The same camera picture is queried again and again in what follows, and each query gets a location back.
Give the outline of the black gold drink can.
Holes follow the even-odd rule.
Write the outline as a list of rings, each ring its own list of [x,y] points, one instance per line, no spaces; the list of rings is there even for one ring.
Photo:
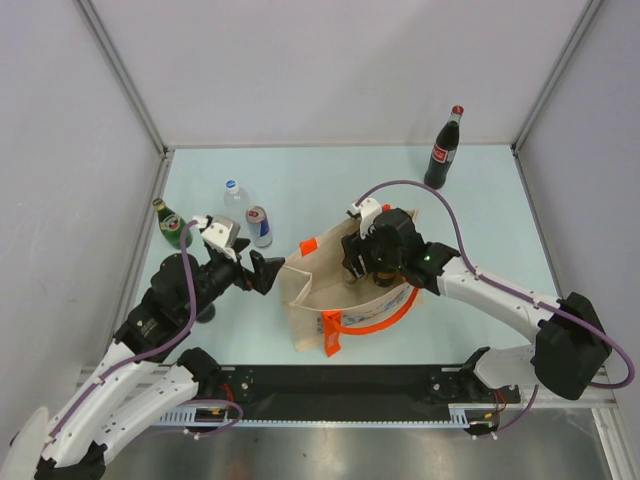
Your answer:
[[[372,274],[373,283],[381,288],[388,288],[398,281],[398,272],[394,270],[377,271]]]

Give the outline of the clear glass bottle green cap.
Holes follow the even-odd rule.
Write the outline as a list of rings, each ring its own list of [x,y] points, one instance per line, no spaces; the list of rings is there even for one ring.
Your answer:
[[[341,278],[342,282],[349,288],[354,288],[359,282],[359,279],[347,269],[341,271]]]

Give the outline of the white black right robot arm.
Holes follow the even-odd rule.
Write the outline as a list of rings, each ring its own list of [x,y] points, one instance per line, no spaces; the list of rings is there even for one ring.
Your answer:
[[[402,277],[414,288],[475,307],[528,340],[521,347],[480,348],[466,361],[461,388],[473,401],[484,401],[509,384],[541,384],[577,400],[611,353],[589,299],[578,293],[538,296],[490,279],[470,267],[460,251],[424,241],[400,208],[383,211],[368,229],[343,236],[341,246],[343,268],[353,280],[370,275],[386,286]]]

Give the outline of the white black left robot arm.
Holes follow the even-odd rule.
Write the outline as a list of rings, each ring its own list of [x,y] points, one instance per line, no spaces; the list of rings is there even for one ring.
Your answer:
[[[242,266],[215,249],[201,265],[188,253],[166,257],[141,302],[74,397],[54,416],[36,467],[38,479],[98,479],[109,461],[159,417],[191,400],[231,398],[221,366],[202,348],[185,350],[161,380],[133,400],[128,394],[190,334],[196,318],[236,286],[267,294],[282,257],[249,253]]]

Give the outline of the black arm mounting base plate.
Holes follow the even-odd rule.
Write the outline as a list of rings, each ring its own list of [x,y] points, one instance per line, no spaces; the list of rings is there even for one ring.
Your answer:
[[[391,394],[434,404],[521,400],[516,386],[486,387],[459,365],[235,365],[222,368],[222,382],[245,403],[271,394]]]

